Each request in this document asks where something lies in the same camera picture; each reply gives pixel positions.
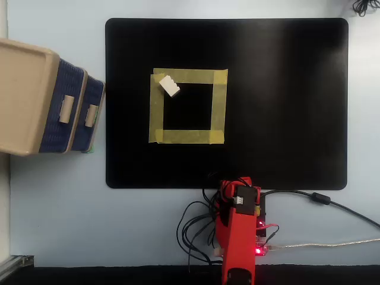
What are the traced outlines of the red gripper body with servo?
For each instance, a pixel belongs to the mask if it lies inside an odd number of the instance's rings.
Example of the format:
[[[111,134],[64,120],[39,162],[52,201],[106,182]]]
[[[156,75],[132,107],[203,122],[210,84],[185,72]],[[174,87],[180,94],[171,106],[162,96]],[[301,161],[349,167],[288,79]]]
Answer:
[[[236,198],[235,191],[226,192],[226,193],[221,191],[220,198],[219,198],[219,207],[220,208],[235,207],[236,206],[235,198]]]

